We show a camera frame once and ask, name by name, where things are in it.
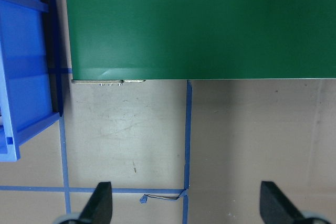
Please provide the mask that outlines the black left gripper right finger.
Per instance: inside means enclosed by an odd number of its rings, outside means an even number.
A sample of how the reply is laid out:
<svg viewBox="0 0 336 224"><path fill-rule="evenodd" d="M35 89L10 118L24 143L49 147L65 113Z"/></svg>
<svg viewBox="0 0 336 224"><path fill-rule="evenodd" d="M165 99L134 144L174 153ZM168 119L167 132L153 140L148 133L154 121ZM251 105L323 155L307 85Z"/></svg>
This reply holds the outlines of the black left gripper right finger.
<svg viewBox="0 0 336 224"><path fill-rule="evenodd" d="M259 212L264 223L300 223L305 220L298 208L271 181L261 182Z"/></svg>

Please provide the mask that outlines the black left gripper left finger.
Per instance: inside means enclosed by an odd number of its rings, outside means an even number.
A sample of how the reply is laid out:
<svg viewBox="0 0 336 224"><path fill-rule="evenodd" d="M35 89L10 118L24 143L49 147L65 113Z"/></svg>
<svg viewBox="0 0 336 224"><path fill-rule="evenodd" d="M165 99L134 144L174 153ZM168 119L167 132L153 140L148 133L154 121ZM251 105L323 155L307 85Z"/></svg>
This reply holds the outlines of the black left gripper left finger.
<svg viewBox="0 0 336 224"><path fill-rule="evenodd" d="M79 223L110 223L112 219L112 186L100 182L78 217Z"/></svg>

